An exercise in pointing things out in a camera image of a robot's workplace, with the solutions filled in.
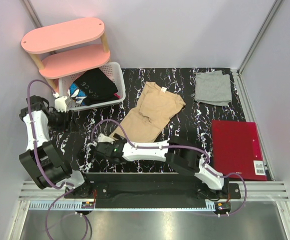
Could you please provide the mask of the beige t shirt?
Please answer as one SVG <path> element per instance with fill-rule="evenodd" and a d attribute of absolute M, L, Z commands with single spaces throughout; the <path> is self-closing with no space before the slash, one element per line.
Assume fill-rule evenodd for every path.
<path fill-rule="evenodd" d="M 136 107 L 120 123 L 122 128 L 117 127 L 110 136 L 124 136 L 125 131 L 132 142 L 152 143 L 185 105 L 180 95 L 147 81 Z"/>

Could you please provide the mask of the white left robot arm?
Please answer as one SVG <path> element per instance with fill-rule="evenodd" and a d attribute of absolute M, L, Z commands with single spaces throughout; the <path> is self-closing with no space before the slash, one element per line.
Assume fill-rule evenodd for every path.
<path fill-rule="evenodd" d="M 40 188 L 60 189 L 64 186 L 75 189 L 82 198 L 92 194 L 92 184 L 85 181 L 83 174 L 73 170 L 62 152 L 50 140 L 49 129 L 63 132 L 77 131 L 73 111 L 61 112 L 50 107 L 48 100 L 32 95 L 26 99 L 27 107 L 19 117 L 26 125 L 27 147 L 19 160 L 34 183 Z"/>

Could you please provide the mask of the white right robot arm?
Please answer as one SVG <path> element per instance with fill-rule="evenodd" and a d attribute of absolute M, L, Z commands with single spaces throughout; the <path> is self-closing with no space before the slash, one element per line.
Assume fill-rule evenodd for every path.
<path fill-rule="evenodd" d="M 178 174 L 201 180 L 216 198 L 226 198 L 230 191 L 225 176 L 209 165 L 209 155 L 178 136 L 160 142 L 140 143 L 113 140 L 101 134 L 94 154 L 116 165 L 139 160 L 166 163 Z"/>

